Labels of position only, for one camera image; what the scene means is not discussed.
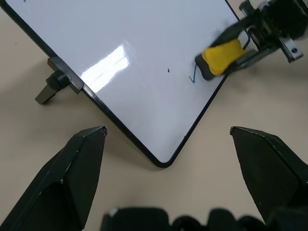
blue marker line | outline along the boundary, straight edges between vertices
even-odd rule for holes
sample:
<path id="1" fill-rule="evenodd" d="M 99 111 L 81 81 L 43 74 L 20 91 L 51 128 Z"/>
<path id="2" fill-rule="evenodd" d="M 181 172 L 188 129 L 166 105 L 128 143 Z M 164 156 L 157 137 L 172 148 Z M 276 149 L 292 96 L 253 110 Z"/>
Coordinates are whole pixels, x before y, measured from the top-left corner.
<path id="1" fill-rule="evenodd" d="M 196 79 L 196 70 L 197 70 L 197 65 L 194 66 L 193 79 L 189 76 L 189 78 L 191 79 L 193 83 L 195 82 L 195 79 Z"/>

